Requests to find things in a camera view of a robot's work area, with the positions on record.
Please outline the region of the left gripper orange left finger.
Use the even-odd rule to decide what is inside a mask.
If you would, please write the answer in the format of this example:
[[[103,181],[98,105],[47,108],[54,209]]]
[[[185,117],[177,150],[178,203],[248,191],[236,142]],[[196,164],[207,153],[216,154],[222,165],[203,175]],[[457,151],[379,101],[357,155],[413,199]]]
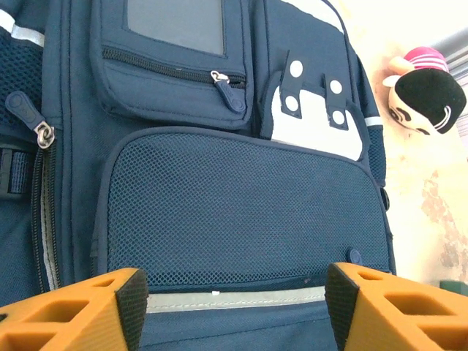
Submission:
[[[0,351],[138,351],[147,299],[122,268],[0,307]]]

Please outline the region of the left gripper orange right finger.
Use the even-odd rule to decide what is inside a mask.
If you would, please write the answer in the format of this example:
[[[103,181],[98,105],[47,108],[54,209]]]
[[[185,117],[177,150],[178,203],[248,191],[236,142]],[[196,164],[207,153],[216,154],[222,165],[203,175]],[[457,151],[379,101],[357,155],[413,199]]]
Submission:
[[[331,263],[325,300],[339,351],[468,351],[468,297]]]

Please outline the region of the dark green booklet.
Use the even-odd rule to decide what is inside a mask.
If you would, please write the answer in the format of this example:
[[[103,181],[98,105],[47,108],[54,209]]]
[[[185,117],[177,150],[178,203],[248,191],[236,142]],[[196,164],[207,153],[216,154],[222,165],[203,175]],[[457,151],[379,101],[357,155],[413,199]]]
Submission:
[[[439,287],[443,290],[457,293],[459,295],[468,296],[468,284],[454,280],[441,280]]]

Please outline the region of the navy blue backpack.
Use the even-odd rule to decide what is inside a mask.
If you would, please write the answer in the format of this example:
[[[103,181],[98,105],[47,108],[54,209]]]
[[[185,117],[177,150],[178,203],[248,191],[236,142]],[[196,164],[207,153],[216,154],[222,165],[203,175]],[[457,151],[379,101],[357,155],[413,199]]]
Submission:
[[[137,268],[137,351],[341,351],[382,129],[329,0],[0,0],[0,306]]]

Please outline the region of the plush doll pink striped shirt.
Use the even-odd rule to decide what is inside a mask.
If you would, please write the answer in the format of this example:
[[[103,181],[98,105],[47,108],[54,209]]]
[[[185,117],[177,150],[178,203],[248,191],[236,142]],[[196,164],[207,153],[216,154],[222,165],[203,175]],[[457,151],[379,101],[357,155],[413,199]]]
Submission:
[[[423,135],[443,135],[455,125],[467,98],[438,50],[414,48],[393,57],[388,69],[382,84],[389,88],[388,109],[397,124]]]

